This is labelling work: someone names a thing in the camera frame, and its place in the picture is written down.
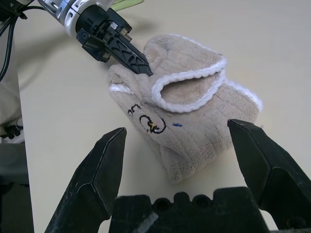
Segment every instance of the table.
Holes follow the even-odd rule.
[[[257,125],[285,148],[311,177],[311,2],[308,0],[145,0],[120,14],[139,49],[162,33],[191,37],[224,54],[228,78],[258,94]],[[119,195],[154,201],[186,191],[212,197],[217,188],[245,185],[229,150],[178,185],[148,150],[110,98],[111,64],[96,62],[42,11],[27,12],[15,32],[35,233],[44,232],[73,172],[105,133],[128,131]],[[271,229],[275,225],[264,214]],[[108,232],[109,221],[100,233]]]

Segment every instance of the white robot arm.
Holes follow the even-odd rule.
[[[96,5],[107,11],[114,0],[38,0],[38,2],[65,27],[70,36],[75,37],[77,20],[86,8]]]

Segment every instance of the folded towel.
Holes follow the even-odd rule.
[[[227,121],[254,122],[261,100],[227,79],[223,55],[178,35],[150,39],[144,53],[154,75],[122,65],[109,71],[112,98],[178,183],[232,145]]]

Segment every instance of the white trim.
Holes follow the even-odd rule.
[[[174,80],[173,82],[177,82],[177,81],[182,81],[185,79],[202,78],[206,76],[203,76],[203,75],[197,76],[196,71],[186,72],[186,75],[184,76],[179,75],[179,74],[177,74],[176,76],[171,76],[171,75],[164,76],[161,79],[157,80],[157,82],[153,86],[152,99],[159,107],[167,111],[174,112],[174,113],[189,113],[194,110],[197,110],[200,107],[204,106],[213,97],[213,95],[218,91],[218,88],[224,83],[225,81],[225,70],[224,69],[220,72],[219,77],[217,77],[217,79],[212,83],[208,91],[195,103],[178,104],[178,103],[166,102],[161,96],[161,90],[166,84],[172,83],[170,82],[170,80]]]
[[[177,36],[181,37],[185,40],[188,40],[196,45],[201,46],[202,48],[216,52],[202,44],[200,44],[197,41],[194,41],[192,39],[189,39],[187,37],[181,36],[181,35],[176,35],[176,34],[169,34],[172,36]],[[230,81],[226,78],[225,76],[225,69],[224,67],[226,66],[226,58],[221,55],[221,61],[217,62],[216,64],[206,67],[203,69],[199,70],[190,70],[186,72],[181,72],[181,73],[175,73],[175,74],[170,74],[170,75],[165,75],[161,78],[159,78],[156,83],[153,85],[152,90],[151,90],[151,96],[152,100],[155,104],[157,104],[159,107],[170,111],[170,112],[176,112],[176,113],[188,113],[194,110],[199,109],[200,107],[204,106],[212,97],[213,95],[218,91],[219,87],[223,84],[227,84],[228,86],[233,87],[237,91],[241,92],[242,94],[246,95],[251,101],[253,101],[256,106],[258,107],[259,111],[262,111],[263,109],[263,103],[262,101],[258,98],[258,96],[250,91],[249,89],[243,87],[242,85],[235,83],[233,81]],[[188,80],[188,79],[193,79],[193,78],[202,78],[202,77],[207,77],[210,75],[214,75],[215,73],[219,72],[219,76],[217,79],[212,83],[211,87],[208,89],[208,91],[195,103],[191,104],[177,104],[177,103],[170,103],[166,102],[162,96],[161,96],[161,91],[164,86],[174,83],[174,82],[179,82],[183,80]],[[123,92],[127,94],[134,94],[133,91],[125,86],[124,84],[111,84],[109,87],[109,91],[117,91],[117,92]]]
[[[207,47],[207,46],[205,46],[205,45],[202,45],[200,42],[197,42],[197,41],[195,41],[195,40],[193,40],[193,39],[190,39],[190,38],[188,38],[188,37],[185,37],[185,36],[183,36],[183,35],[178,35],[178,34],[173,34],[173,33],[170,33],[170,34],[168,34],[168,35],[172,35],[172,36],[176,36],[176,37],[183,38],[184,40],[188,40],[188,41],[190,41],[190,42],[192,42],[192,43],[194,43],[194,44],[196,44],[196,45],[198,45],[198,46],[201,46],[202,48],[204,48],[204,49],[206,49],[206,50],[209,50],[209,51],[218,53],[217,51],[212,50],[211,48],[209,48],[209,47]]]
[[[134,94],[134,92],[126,85],[123,84],[111,84],[109,86],[109,91],[117,91],[117,92],[122,92],[122,93],[127,93],[127,94]]]
[[[263,110],[263,103],[261,99],[259,99],[259,97],[254,92],[250,91],[249,89],[243,87],[242,85],[235,83],[234,81],[231,81],[227,78],[225,79],[225,84],[233,87],[237,91],[241,92],[242,94],[250,98],[257,105],[260,112]]]
[[[203,49],[216,52],[216,51],[200,44],[199,42],[194,41],[192,39],[189,39],[187,37],[184,37],[181,35],[176,35],[176,34],[169,34],[169,35],[181,37],[181,38],[188,40],[188,41],[190,41],[196,45],[199,45]],[[219,62],[217,62],[216,64],[213,64],[210,67],[206,67],[206,68],[199,69],[199,70],[190,70],[187,72],[165,75],[162,78],[159,78],[156,81],[156,83],[154,84],[154,86],[152,87],[151,97],[152,97],[153,102],[155,102],[159,107],[161,107],[167,111],[176,112],[176,113],[188,113],[188,112],[199,109],[200,107],[205,105],[212,98],[212,96],[217,92],[218,88],[224,83],[224,80],[225,80],[224,67],[226,66],[226,64],[227,64],[226,58],[223,55],[221,55],[221,60]],[[179,81],[188,80],[188,79],[193,79],[193,78],[199,79],[202,77],[214,75],[215,73],[220,72],[220,71],[221,71],[221,73],[220,73],[219,77],[217,78],[217,80],[214,81],[212,86],[203,95],[203,97],[200,98],[199,100],[197,100],[195,103],[191,103],[191,104],[169,103],[169,102],[166,102],[161,96],[161,91],[162,91],[163,87],[170,84],[170,83],[179,82]]]

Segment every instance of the fluffy cloth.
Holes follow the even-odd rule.
[[[261,100],[225,76],[223,55],[178,35],[150,39],[153,76],[122,65],[109,71],[111,97],[178,183],[231,146],[227,120],[254,122]]]

